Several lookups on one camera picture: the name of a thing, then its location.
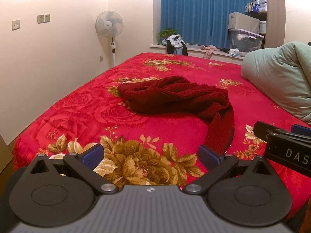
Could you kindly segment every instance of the silver bolt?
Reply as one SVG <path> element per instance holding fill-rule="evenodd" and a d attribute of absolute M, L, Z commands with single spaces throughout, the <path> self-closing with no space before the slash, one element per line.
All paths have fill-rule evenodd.
<path fill-rule="evenodd" d="M 200 191 L 202 188 L 199 186 L 199 185 L 196 185 L 196 184 L 189 184 L 186 186 L 186 190 L 188 192 L 191 192 L 191 193 L 196 193 L 198 191 Z"/>
<path fill-rule="evenodd" d="M 106 192 L 111 192 L 114 191 L 117 187 L 114 184 L 111 183 L 107 183 L 107 184 L 103 184 L 101 185 L 101 190 L 106 191 Z"/>

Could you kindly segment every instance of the wall outlet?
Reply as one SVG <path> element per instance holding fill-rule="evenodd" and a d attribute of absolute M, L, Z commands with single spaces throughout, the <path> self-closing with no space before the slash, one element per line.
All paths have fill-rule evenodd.
<path fill-rule="evenodd" d="M 45 23 L 50 22 L 50 14 L 44 15 L 44 22 Z"/>
<path fill-rule="evenodd" d="M 38 23 L 44 23 L 44 15 L 38 15 Z"/>
<path fill-rule="evenodd" d="M 12 21 L 12 31 L 19 29 L 19 19 Z"/>

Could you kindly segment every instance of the red floral bedspread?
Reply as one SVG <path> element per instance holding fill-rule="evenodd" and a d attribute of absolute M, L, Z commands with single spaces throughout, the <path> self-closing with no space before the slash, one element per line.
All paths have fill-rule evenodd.
<path fill-rule="evenodd" d="M 15 169 L 28 165 L 38 153 L 62 158 L 69 152 L 81 153 L 94 143 L 101 143 L 105 158 L 95 171 L 118 186 L 184 185 L 193 181 L 206 172 L 196 152 L 208 127 L 198 118 L 184 114 L 135 114 L 118 94 L 117 87 L 122 82 L 171 75 L 228 89 L 235 115 L 235 134 L 228 152 L 241 159 L 263 154 L 265 142 L 253 133 L 257 120 L 287 130 L 294 123 L 307 126 L 244 80 L 239 65 L 143 53 L 70 93 L 33 122 L 15 144 Z M 310 196 L 311 179 L 274 162 L 272 165 L 292 194 L 293 214 Z"/>

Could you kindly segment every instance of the folded duvet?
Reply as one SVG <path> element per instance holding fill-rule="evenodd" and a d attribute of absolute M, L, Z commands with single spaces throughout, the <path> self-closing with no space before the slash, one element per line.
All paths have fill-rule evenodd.
<path fill-rule="evenodd" d="M 277 105 L 311 124 L 311 46 L 289 42 L 252 51 L 244 57 L 241 75 Z"/>

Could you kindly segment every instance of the gray ribbed plate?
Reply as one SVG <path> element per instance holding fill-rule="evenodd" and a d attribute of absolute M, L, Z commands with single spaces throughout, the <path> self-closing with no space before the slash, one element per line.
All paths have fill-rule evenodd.
<path fill-rule="evenodd" d="M 13 233 L 290 233 L 284 225 L 253 229 L 216 217 L 202 197 L 178 186 L 131 186 L 100 197 L 92 211 L 66 226 L 39 229 L 20 223 Z"/>

